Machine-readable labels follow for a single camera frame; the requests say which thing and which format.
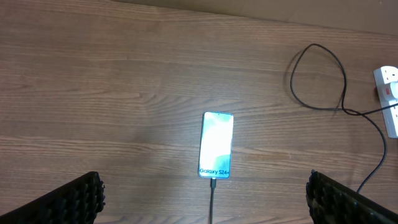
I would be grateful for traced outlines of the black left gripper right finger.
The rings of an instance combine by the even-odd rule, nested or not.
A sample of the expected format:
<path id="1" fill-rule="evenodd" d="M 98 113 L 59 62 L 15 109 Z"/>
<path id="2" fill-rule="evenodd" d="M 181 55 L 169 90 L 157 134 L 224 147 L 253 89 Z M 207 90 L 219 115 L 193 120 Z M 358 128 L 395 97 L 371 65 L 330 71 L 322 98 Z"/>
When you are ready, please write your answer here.
<path id="1" fill-rule="evenodd" d="M 314 224 L 397 224 L 397 214 L 312 170 L 306 199 Z"/>

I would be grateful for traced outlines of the black smartphone blue screen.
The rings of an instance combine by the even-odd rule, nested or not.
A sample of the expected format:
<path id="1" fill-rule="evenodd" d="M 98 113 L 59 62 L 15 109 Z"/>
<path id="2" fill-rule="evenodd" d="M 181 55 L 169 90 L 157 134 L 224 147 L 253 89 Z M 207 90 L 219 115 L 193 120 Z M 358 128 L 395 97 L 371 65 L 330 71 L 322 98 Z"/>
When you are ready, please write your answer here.
<path id="1" fill-rule="evenodd" d="M 234 116 L 206 111 L 203 114 L 198 175 L 227 179 L 231 174 Z"/>

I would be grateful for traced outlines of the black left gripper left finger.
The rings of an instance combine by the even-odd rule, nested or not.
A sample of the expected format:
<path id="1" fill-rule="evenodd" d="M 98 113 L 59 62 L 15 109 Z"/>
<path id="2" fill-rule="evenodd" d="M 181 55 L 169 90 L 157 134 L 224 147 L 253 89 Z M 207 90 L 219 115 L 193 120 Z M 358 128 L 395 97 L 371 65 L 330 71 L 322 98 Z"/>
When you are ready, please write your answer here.
<path id="1" fill-rule="evenodd" d="M 85 175 L 1 215 L 1 223 L 87 223 L 104 209 L 104 182 L 99 173 Z"/>

